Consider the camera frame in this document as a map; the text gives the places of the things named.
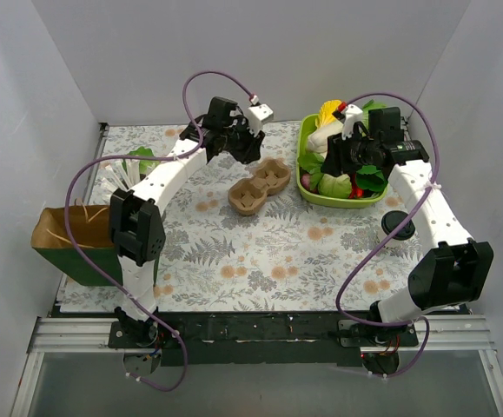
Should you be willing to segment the brown pulp cup carrier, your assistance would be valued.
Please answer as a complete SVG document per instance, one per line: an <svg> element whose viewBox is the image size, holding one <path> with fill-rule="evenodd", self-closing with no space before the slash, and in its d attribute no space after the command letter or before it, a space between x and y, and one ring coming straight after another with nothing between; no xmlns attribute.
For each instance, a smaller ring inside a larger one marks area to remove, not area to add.
<svg viewBox="0 0 503 417"><path fill-rule="evenodd" d="M240 215L256 215L271 195L289 184L291 169L277 159L261 162L254 174L238 181L228 192L230 206Z"/></svg>

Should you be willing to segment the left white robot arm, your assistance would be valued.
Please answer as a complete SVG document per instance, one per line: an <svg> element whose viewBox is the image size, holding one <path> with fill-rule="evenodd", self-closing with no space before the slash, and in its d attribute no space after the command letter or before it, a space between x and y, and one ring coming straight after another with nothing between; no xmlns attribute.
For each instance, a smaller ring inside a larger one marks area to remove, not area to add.
<svg viewBox="0 0 503 417"><path fill-rule="evenodd" d="M165 208L185 182L221 152L243 164L259 160L262 127L273 117L273 110L258 101L241 110L236 102L216 96L208 112L179 135L168 162L157 165L129 190L118 189L111 196L109 234L122 269L122 285L129 293L115 315L123 334L138 347L151 346L158 335L149 315L157 310L154 286L166 242Z"/></svg>

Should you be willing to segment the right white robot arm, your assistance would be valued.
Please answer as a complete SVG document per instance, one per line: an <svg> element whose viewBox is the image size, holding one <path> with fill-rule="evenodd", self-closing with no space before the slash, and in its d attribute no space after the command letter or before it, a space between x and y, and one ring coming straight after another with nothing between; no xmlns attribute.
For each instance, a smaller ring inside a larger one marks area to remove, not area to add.
<svg viewBox="0 0 503 417"><path fill-rule="evenodd" d="M334 117L342 131L328 137L325 174L355 174L372 165L395 188L407 208L402 220L367 255L372 259L411 222L419 235L424 256L407 278L407 286L376 302L365 319L347 314L365 325L368 339L386 345L406 326L425 313L480 298L492 261L488 242L477 242L460 224L437 183L440 162L421 142L405 140L398 127L399 109L376 109L369 122L353 104L340 104Z"/></svg>

